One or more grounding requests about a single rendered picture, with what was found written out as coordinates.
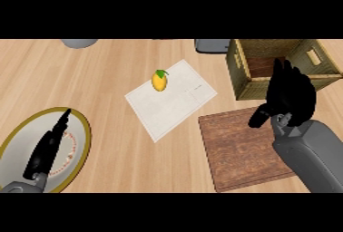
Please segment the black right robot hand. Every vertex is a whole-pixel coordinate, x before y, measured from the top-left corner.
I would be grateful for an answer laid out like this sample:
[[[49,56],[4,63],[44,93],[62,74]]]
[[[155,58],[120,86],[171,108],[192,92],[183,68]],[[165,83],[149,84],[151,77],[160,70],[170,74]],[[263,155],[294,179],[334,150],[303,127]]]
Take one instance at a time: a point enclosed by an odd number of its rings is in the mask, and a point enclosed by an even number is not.
[[[291,114],[288,127],[300,126],[313,115],[316,105],[316,91],[309,77],[291,66],[288,60],[273,61],[273,73],[266,91],[266,103],[251,114],[248,126],[260,128],[266,120],[275,115]]]

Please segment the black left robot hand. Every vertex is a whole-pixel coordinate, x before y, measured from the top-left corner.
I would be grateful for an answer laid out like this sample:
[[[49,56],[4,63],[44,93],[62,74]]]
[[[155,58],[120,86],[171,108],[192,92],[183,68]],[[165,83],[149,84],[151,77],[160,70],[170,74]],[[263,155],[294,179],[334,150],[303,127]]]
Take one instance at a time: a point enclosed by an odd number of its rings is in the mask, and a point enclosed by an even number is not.
[[[46,132],[43,135],[28,163],[25,167],[25,171],[22,173],[22,177],[25,179],[34,180],[35,175],[38,173],[49,174],[50,173],[50,167],[56,158],[56,154],[59,151],[60,146],[60,140],[63,137],[65,129],[66,129],[66,123],[68,123],[68,115],[71,113],[71,110],[66,110],[63,115],[60,116],[52,130]]]

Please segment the olive wicker basket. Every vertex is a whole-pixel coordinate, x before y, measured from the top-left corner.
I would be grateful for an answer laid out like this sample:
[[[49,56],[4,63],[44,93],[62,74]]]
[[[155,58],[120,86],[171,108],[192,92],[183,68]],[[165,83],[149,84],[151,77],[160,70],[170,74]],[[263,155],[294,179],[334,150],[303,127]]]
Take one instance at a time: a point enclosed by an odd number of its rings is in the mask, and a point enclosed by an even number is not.
[[[343,78],[318,39],[232,39],[226,64],[238,101],[264,99],[275,59],[291,62],[316,91]]]

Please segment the brown wooden board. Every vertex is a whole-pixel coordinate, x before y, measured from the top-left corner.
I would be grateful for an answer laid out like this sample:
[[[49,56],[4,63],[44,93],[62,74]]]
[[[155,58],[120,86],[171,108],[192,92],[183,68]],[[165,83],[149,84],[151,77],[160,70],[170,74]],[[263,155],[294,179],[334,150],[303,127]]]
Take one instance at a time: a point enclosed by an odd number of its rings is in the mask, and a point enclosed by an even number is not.
[[[241,189],[294,175],[273,151],[270,122],[248,126],[256,107],[198,118],[207,163],[217,192]]]

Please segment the white cutting board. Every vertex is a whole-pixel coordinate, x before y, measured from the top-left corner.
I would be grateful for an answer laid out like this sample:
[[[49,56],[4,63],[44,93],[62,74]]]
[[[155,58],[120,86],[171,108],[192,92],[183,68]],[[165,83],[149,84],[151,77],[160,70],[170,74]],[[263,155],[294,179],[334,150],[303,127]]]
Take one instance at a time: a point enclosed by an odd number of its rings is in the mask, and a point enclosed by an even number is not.
[[[155,91],[151,81],[146,81],[124,95],[154,142],[217,95],[185,60],[180,60],[165,71],[167,85],[161,92]]]

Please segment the white plate with gold rim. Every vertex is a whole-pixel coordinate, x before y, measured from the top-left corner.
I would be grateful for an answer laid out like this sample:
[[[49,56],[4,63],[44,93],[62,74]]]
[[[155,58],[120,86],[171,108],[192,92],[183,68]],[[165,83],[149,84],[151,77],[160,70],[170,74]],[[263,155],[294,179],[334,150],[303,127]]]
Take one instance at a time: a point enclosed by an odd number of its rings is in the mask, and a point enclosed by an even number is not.
[[[0,192],[13,181],[34,185],[22,177],[35,145],[66,112],[53,107],[37,112],[13,129],[0,144]],[[71,110],[56,158],[52,163],[44,192],[58,193],[72,182],[83,168],[92,146],[92,127],[84,115]]]

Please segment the dark grey rectangular object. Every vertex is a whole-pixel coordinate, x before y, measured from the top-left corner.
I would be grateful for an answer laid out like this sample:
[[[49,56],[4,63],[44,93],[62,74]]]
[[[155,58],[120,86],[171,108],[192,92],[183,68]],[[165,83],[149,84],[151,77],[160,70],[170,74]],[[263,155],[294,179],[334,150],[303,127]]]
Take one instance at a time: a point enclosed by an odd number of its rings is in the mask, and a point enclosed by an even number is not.
[[[195,39],[195,51],[199,53],[226,53],[229,42],[229,39]]]

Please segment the yellow vegetable with green stem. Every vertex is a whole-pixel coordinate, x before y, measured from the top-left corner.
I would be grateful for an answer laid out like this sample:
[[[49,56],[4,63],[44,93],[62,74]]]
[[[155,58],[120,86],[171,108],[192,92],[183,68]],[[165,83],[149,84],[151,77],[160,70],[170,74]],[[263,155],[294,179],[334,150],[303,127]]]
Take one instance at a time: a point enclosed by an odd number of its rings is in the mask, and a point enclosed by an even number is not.
[[[151,77],[151,84],[154,89],[161,92],[167,85],[167,71],[165,70],[157,70],[152,77]]]

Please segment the grey round object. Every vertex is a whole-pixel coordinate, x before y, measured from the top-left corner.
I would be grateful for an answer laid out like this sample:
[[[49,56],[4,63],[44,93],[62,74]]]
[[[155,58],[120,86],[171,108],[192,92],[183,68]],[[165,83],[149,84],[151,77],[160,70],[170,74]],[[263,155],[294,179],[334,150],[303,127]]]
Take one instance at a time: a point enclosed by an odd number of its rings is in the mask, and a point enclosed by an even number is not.
[[[92,46],[97,42],[96,39],[63,39],[62,43],[68,48],[80,49]]]

